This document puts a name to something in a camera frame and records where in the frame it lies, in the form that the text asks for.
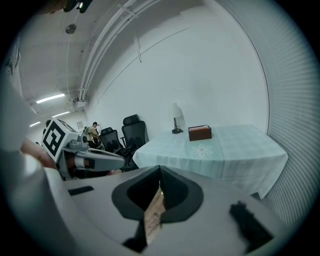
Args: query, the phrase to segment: light blue tablecloth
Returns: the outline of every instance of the light blue tablecloth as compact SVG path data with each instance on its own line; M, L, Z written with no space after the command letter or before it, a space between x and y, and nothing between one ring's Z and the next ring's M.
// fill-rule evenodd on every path
M139 168L164 165L223 180L263 198L288 160L287 153L252 125L212 128L212 139L189 141L188 131L163 133L139 148Z

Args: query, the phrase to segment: lamp base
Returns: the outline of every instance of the lamp base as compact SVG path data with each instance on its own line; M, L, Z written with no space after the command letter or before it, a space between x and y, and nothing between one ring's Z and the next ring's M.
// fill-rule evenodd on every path
M183 133L184 131L183 130L181 130L180 128L174 128L173 130L172 130L172 133L173 134L179 134L179 133Z

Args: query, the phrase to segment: tissue box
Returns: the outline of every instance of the tissue box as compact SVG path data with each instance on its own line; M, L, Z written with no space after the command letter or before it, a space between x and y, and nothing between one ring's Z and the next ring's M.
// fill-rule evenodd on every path
M209 125L200 125L188 128L189 141L200 141L212 139L211 127Z

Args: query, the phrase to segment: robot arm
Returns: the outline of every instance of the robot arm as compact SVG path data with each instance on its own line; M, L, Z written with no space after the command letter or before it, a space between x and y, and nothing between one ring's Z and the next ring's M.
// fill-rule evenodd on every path
M79 134L57 118L53 118L47 127L41 144L53 159L56 169L67 180L72 179L77 170L104 172L119 169L125 164L122 156L89 148L85 134ZM69 158L74 158L76 168L73 173L68 169Z

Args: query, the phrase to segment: white wall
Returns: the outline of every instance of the white wall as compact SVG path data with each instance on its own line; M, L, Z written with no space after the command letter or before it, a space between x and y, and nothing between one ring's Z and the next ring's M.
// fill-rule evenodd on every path
M82 121L83 126L88 126L88 120L84 112L78 111L71 114L61 115L58 119L65 121L75 131L82 132L83 129L78 129L77 122ZM27 137L33 142L39 142L41 144L44 128L46 127L46 121L42 121L40 124L29 127Z
M123 118L138 114L150 139L173 128L177 102L186 127L253 124L266 132L268 98L249 39L216 2L162 0L115 39L88 92L90 123L122 135ZM140 42L137 58L133 33Z

